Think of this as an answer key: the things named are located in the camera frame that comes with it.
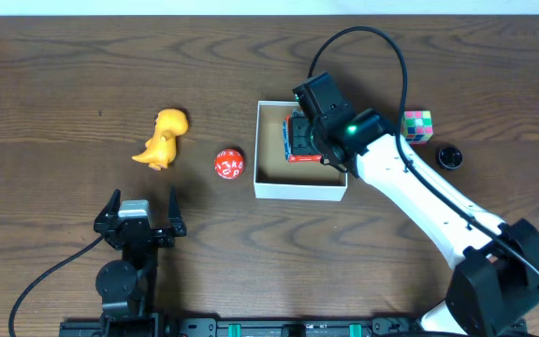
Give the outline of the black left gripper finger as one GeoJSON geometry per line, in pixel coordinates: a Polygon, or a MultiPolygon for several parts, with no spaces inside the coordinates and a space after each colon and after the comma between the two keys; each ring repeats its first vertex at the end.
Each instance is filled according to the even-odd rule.
{"type": "Polygon", "coordinates": [[[115,189],[104,209],[104,215],[106,219],[113,219],[118,216],[118,211],[121,205],[121,191],[115,189]]]}
{"type": "Polygon", "coordinates": [[[176,189],[174,187],[171,187],[169,191],[168,221],[171,225],[182,224],[182,213],[178,204],[176,189]]]}

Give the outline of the red toy robot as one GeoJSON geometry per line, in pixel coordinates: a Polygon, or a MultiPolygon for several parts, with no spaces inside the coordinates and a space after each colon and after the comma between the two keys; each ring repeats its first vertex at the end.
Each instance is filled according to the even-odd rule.
{"type": "Polygon", "coordinates": [[[320,162],[323,155],[293,155],[289,146],[289,119],[291,116],[306,117],[304,113],[299,109],[293,109],[292,112],[287,115],[283,120],[283,140],[284,140],[284,156],[289,163],[298,162],[320,162]]]}

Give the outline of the white cardboard box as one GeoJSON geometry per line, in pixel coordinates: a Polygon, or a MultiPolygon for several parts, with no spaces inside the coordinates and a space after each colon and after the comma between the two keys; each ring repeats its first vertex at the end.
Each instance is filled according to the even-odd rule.
{"type": "Polygon", "coordinates": [[[340,201],[348,178],[318,162],[290,163],[285,158],[283,121],[299,105],[288,101],[257,103],[255,196],[267,199],[340,201]]]}

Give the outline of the multicoloured puzzle cube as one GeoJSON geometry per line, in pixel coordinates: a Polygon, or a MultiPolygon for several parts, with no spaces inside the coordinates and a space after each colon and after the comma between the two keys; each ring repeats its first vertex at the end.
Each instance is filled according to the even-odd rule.
{"type": "Polygon", "coordinates": [[[429,110],[407,110],[403,115],[401,133],[409,144],[425,144],[433,135],[429,110]]]}

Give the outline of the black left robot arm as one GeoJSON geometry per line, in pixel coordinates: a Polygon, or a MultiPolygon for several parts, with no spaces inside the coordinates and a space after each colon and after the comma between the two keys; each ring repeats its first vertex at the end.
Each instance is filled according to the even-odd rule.
{"type": "Polygon", "coordinates": [[[95,218],[94,231],[122,257],[101,268],[95,288],[102,298],[103,315],[111,319],[144,317],[153,308],[158,250],[171,248],[186,235],[186,224],[170,189],[168,227],[153,228],[150,204],[145,199],[121,200],[116,189],[95,218]]]}

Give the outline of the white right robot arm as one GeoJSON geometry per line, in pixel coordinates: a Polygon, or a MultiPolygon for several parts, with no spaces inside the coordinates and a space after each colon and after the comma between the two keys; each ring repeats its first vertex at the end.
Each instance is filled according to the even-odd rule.
{"type": "Polygon", "coordinates": [[[505,223],[418,157],[375,110],[355,112],[328,74],[294,90],[303,137],[325,165],[376,188],[436,245],[453,276],[443,301],[418,319],[216,321],[213,336],[523,336],[539,305],[539,231],[505,223]]]}

